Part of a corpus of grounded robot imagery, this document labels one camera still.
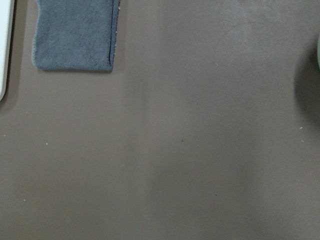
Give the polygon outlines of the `cream rectangular tray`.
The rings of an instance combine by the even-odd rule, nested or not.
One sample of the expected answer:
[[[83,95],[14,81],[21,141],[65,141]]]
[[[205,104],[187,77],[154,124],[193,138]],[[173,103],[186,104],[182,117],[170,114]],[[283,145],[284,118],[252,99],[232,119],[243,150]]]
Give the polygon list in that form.
[[[6,93],[15,0],[0,0],[0,100]]]

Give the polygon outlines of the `grey folded cloth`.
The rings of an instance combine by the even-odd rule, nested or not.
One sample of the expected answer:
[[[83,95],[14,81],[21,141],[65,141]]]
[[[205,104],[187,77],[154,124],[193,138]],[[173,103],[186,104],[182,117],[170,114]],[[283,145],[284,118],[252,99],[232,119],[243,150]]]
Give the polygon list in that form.
[[[32,63],[44,71],[113,69],[118,0],[38,0]]]

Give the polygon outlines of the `mint green bowl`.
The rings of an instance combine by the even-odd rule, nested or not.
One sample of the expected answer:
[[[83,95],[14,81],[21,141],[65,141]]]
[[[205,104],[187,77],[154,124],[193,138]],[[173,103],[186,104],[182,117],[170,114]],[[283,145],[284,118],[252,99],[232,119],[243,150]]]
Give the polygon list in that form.
[[[316,57],[317,57],[318,67],[320,69],[320,34],[319,34],[318,39],[317,39]]]

